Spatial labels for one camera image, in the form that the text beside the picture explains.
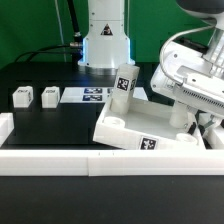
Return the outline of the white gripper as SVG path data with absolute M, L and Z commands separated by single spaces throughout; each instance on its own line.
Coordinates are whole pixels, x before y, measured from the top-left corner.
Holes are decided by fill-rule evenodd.
M 154 92 L 224 118 L 224 33 L 214 33 L 206 53 L 168 39 L 152 79 Z M 187 133 L 204 135 L 214 122 L 208 114 L 188 116 Z

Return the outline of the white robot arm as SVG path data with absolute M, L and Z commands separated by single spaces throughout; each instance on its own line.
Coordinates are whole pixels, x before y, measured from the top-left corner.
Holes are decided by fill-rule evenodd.
M 123 29 L 123 0 L 89 0 L 89 32 L 83 40 L 79 65 L 94 74 L 115 73 L 132 65 L 130 40 Z M 160 64 L 152 86 L 164 96 L 224 120 L 224 0 L 176 0 L 186 13 L 203 20 L 214 31 L 205 51 L 175 42 L 170 37 L 160 50 Z

